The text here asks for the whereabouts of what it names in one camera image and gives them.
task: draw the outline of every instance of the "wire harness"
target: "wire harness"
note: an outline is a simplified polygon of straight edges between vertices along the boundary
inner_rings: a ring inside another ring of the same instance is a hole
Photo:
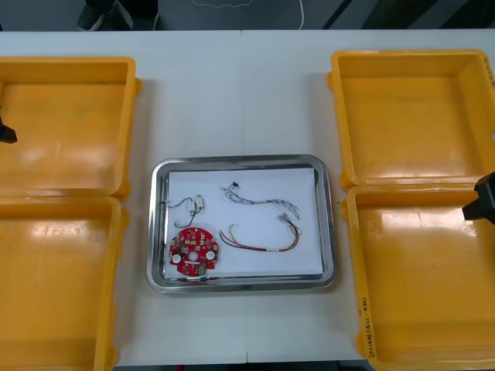
[[[201,195],[196,196],[196,199],[192,199],[191,197],[186,197],[182,199],[179,203],[175,205],[169,205],[169,201],[161,202],[161,204],[165,205],[167,209],[174,209],[176,207],[181,206],[185,201],[189,201],[189,214],[191,215],[191,219],[185,225],[181,225],[181,223],[174,222],[174,226],[176,228],[187,228],[191,224],[193,224],[194,218],[196,215],[201,213],[204,210],[204,201]]]
[[[235,238],[234,231],[233,231],[234,227],[237,224],[231,224],[229,226],[230,237],[227,237],[227,235],[223,231],[220,231],[220,238],[222,239],[222,241],[225,244],[232,246],[232,247],[236,247],[238,249],[262,251],[265,253],[283,253],[285,251],[292,250],[299,243],[299,238],[301,236],[301,230],[289,219],[289,217],[286,213],[279,215],[278,218],[282,222],[285,222],[288,224],[288,228],[290,229],[290,231],[294,235],[294,240],[292,241],[292,243],[288,247],[285,247],[283,249],[274,250],[274,249],[268,249],[267,247],[255,247],[255,246],[249,246],[249,245],[244,245],[243,243],[239,243],[237,241],[237,239]]]
[[[275,205],[280,205],[285,207],[288,211],[290,211],[298,220],[299,217],[299,208],[290,203],[289,201],[285,201],[284,199],[262,199],[258,201],[254,201],[253,199],[245,199],[244,197],[240,197],[234,190],[239,189],[239,185],[236,182],[233,182],[228,188],[224,188],[225,197],[227,197],[230,201],[234,203],[240,203],[242,205],[262,205],[265,203],[272,203]]]

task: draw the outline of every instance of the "red circuit board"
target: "red circuit board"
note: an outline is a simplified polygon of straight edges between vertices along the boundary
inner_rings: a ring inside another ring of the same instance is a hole
[[[172,239],[169,252],[170,264],[186,276],[203,276],[207,269],[215,269],[218,261],[218,243],[201,228],[186,228]]]

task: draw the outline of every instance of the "white cable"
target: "white cable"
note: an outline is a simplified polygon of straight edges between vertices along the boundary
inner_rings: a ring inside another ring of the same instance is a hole
[[[302,7],[302,0],[299,0],[299,5],[301,5],[301,25],[298,29],[302,29],[304,26],[304,8]]]
[[[215,5],[215,4],[208,4],[208,3],[198,3],[198,2],[195,2],[194,0],[191,0],[191,2],[194,4],[194,5],[198,5],[198,6],[211,6],[212,8],[217,8],[217,9],[220,9],[220,8],[223,8],[225,6],[228,6],[229,8],[240,8],[241,6],[249,6],[252,4],[253,0],[249,0],[249,2],[243,2],[241,4],[237,4],[237,5],[232,5],[232,4],[222,4],[222,5]]]

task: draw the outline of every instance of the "yellow tray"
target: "yellow tray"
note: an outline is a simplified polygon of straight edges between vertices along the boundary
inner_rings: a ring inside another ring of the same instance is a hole
[[[115,365],[127,222],[111,197],[0,198],[0,369]]]
[[[375,369],[495,368],[495,227],[464,220],[471,189],[358,186],[342,204]]]
[[[126,197],[135,97],[128,57],[1,57],[0,196]]]
[[[341,185],[476,182],[495,169],[495,81],[479,50],[332,56]]]

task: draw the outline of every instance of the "white table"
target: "white table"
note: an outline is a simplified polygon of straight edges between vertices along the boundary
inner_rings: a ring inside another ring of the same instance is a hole
[[[357,359],[357,313],[331,92],[338,49],[479,48],[493,30],[96,32],[0,35],[0,55],[129,55],[137,102],[118,269],[118,365]],[[169,157],[309,153],[329,168],[340,275],[330,289],[170,296],[145,278],[149,183]]]

